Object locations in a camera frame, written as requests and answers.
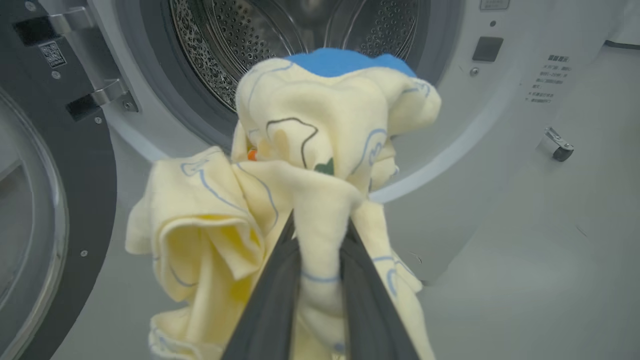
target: front-loading washing machine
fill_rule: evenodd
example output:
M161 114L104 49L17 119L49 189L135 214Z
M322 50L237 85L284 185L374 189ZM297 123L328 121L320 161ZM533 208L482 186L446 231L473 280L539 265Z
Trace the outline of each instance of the front-loading washing machine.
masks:
M116 200L153 161L230 149L239 78L338 47L402 58L443 99L393 139L396 252L436 279L540 141L626 0L0 1L0 359L49 358L91 292Z

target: laundry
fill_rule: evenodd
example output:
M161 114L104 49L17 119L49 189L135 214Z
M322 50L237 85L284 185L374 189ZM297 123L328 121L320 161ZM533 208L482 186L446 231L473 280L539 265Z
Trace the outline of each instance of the laundry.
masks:
M293 211L302 258L294 358L348 347L339 249L351 218L416 352L432 359L422 285L368 193L397 173L390 137L435 120L435 89L392 56L320 49L253 66L236 109L230 160L212 147L158 161L129 217L127 251L151 254L164 291L187 303L152 318L153 356L220 358Z

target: door glass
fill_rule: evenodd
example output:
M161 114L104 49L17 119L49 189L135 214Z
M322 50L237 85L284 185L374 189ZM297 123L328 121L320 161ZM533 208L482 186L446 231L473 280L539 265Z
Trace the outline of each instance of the door glass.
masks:
M46 146L0 88L0 359L16 358L55 294L65 206Z

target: blue line pattern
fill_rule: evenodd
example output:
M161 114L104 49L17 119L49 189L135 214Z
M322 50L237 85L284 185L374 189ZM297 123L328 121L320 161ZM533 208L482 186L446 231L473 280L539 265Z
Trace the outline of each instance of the blue line pattern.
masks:
M409 269L402 261L394 259L393 256L379 256L377 258L373 258L372 260L374 263L377 261L383 261L383 260L393 261L394 265L398 265L398 264L402 265L402 267L405 268L406 271L408 271L410 274L415 276L415 274L411 271L411 269Z
M216 154L217 152L222 152L221 150L217 150L212 152L211 154L208 154L207 156ZM216 190L213 190L213 188L211 188L211 186L209 186L209 184L207 183L207 180L204 176L204 170L202 169L202 167L209 162L209 159L204 158L202 160L196 161L194 163L182 163L180 164L180 169L182 170L182 173L185 176L191 177L194 176L196 174L199 175L200 177L200 182L202 183L202 186L204 186L210 193L213 194L213 196L215 196L216 198L218 198L218 200L224 202L225 204L231 206L234 209L240 210L243 213L246 213L246 210L239 207L238 205L233 204L232 202L228 201L227 199L224 199L223 197L221 197L220 195L218 195L218 193L216 192Z
M264 183L264 181L260 180L257 176L253 175L252 173L250 173L249 171L245 170L242 168L242 166L240 166L240 163L236 163L236 166L242 170L243 172L245 172L246 174L248 174L249 176L252 176L254 179L258 180L258 182L260 182L260 184L262 184L264 186L264 189L267 190L267 195L269 196L269 202L271 203L271 208L273 208L273 212L276 215L275 220L273 221L273 225L271 226L271 229L269 229L269 231L273 230L273 228L276 226L276 224L278 223L278 217L280 217L280 214L278 212L278 209L276 208L276 204L273 202L273 196L271 195L271 190L269 189L269 187L267 186L267 184Z
M340 275L336 275L333 277L318 277L318 276L313 276L305 272L304 270L302 271L302 276L314 282L337 282L340 280Z
M175 270L173 269L173 266L169 265L169 270L171 270L171 274L173 275L173 277L175 278L175 280L182 286L184 286L185 288L192 288L194 286L196 286L198 283L194 282L193 284L190 284L188 282L184 282L182 281L179 277L178 274L175 273Z
M377 263L378 261L383 261L383 260L394 261L395 259L393 256L378 256L377 258L373 258L371 260L373 260L374 263Z
M362 149L362 156L360 157L360 161L358 161L358 165L356 165L356 167L353 169L353 171L351 171L351 175L355 174L356 170L358 170L360 165L362 165L362 162L364 161L364 156L367 153L367 148L369 147L369 141L371 140L371 137L374 136L375 134L384 134L385 137L386 137L387 136L387 131L384 130L384 129L373 129L369 133L369 136L367 137L367 141L364 143L364 149ZM376 146L374 147L373 151L371 151L369 153L369 164L370 165L373 164L371 162L372 155L375 155L375 157L377 157L380 150L382 150L382 143L381 142L377 143Z
M408 92L416 92L426 88L427 90L426 90L426 93L424 94L424 97L425 98L429 97L429 94L431 93L431 86L429 84L422 83L420 81L414 81L413 84L416 86L415 88L409 88L409 89L403 90L402 94L406 94Z
M269 71L265 71L262 74L258 75L258 78L253 83L253 87L251 87L251 92L249 93L249 99L246 102L247 103L247 108L249 108L251 106L251 99L253 97L253 91L255 90L255 87L258 85L258 82L260 81L260 79L262 79L263 76L265 76L266 74L269 74L270 72L289 70L292 66L293 66L293 62L289 62L289 64L287 66L279 67L277 69L272 69L272 70L269 70Z
M395 268L390 269L390 270L387 272L387 284L389 284L389 290L391 291L391 293L392 293L394 296L397 296L396 288L394 287L394 278L393 278L393 275L394 275L395 273L396 273Z

